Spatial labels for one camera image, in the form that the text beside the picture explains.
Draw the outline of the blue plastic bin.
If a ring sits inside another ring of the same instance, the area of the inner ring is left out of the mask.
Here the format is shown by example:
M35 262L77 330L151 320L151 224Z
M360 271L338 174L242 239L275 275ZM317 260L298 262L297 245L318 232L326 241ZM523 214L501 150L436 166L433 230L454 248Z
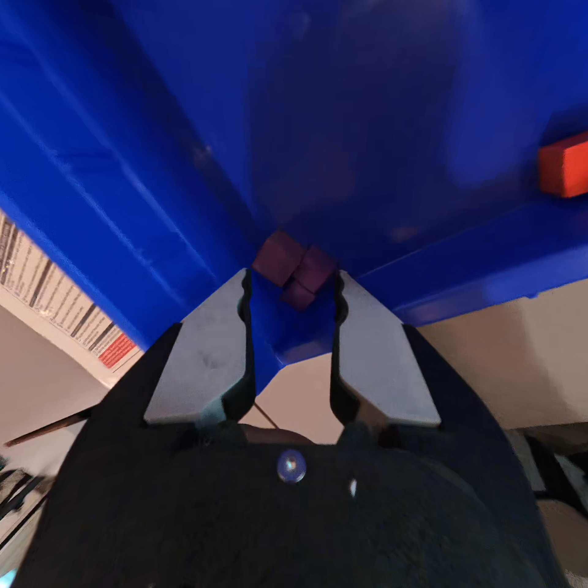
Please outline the blue plastic bin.
M1 1L1 209L142 349L282 230L424 326L587 279L587 1Z

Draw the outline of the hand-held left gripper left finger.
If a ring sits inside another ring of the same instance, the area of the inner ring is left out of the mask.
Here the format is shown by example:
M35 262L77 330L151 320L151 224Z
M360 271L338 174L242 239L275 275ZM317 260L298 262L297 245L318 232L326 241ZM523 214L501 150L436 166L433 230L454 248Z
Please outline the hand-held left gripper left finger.
M242 269L181 323L143 416L150 425L239 422L254 405L252 278Z

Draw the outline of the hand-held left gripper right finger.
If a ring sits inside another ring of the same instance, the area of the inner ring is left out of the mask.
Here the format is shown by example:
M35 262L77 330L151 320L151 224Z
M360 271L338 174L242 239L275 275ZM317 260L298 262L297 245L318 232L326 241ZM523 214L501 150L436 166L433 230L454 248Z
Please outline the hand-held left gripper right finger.
M402 321L343 270L334 303L330 405L337 419L347 424L376 416L383 425L439 427Z

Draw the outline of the red cube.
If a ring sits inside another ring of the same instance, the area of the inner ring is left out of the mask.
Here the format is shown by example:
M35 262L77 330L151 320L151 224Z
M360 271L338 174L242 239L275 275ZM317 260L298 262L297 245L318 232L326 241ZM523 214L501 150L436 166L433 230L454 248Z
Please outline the red cube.
M560 198L587 193L587 131L539 149L539 189Z

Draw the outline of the printed paper sheet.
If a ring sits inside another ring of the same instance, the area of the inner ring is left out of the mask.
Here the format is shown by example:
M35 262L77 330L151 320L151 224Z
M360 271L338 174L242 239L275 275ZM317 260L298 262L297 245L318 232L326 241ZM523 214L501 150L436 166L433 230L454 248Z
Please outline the printed paper sheet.
M108 387L143 351L1 211L1 306Z

